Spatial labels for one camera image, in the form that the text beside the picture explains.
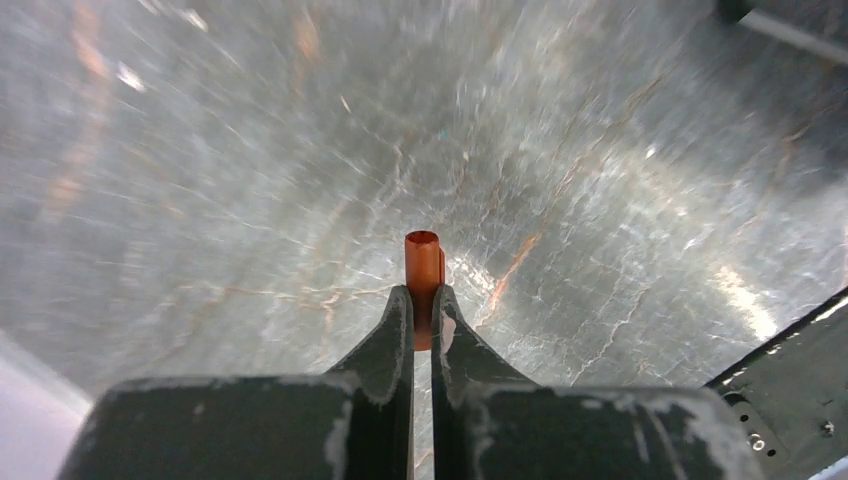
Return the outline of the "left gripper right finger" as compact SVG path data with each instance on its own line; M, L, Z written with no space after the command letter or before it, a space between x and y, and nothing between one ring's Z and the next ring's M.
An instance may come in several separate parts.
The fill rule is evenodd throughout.
M432 310L439 479L760 479L730 407L705 388L546 386L465 322L452 288Z

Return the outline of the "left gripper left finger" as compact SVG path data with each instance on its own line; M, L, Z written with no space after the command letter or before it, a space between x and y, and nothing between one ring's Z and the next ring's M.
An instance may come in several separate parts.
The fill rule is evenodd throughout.
M134 379L95 403L63 479L408 479L413 307L321 374Z

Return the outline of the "white whiteboard black frame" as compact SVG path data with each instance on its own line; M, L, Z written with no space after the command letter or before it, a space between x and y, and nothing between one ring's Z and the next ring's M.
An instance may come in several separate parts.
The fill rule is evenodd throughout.
M717 0L715 10L719 18L733 25L769 36L795 48L807 51L831 62L847 65L847 46L797 27L786 20L766 13L751 1Z

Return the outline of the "brown marker cap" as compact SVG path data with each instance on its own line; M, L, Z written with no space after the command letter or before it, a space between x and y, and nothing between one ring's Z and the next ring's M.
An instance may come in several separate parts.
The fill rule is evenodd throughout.
M445 283L445 257L436 233L418 230L404 240L405 285L413 305L414 349L427 351L432 345L433 303Z

